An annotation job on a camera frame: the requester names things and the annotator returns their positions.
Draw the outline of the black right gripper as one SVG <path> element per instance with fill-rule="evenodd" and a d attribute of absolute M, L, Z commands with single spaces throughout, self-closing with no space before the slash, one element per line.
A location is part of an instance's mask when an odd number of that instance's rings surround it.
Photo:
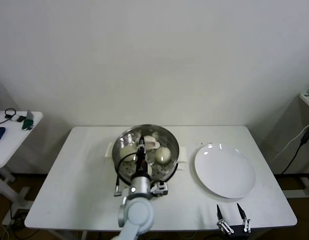
<path fill-rule="evenodd" d="M 220 210 L 219 205 L 216 205 L 217 211 L 217 226 L 225 235 L 229 235 L 230 240 L 247 240 L 250 237 L 251 232 L 251 220 L 247 218 L 247 215 L 243 208 L 240 206 L 239 203 L 236 204 L 240 217 L 242 219 L 242 225 L 233 225 L 229 226 L 225 220 L 223 219 L 222 212 Z"/>

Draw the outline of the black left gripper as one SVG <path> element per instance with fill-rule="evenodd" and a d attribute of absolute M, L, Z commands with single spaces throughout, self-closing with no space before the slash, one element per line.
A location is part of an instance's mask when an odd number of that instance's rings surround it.
<path fill-rule="evenodd" d="M 148 164 L 146 162 L 146 149 L 143 147 L 145 145 L 145 138 L 141 136 L 139 138 L 140 147 L 137 149 L 137 159 L 136 159 L 136 170 L 134 177 L 148 177 Z"/>

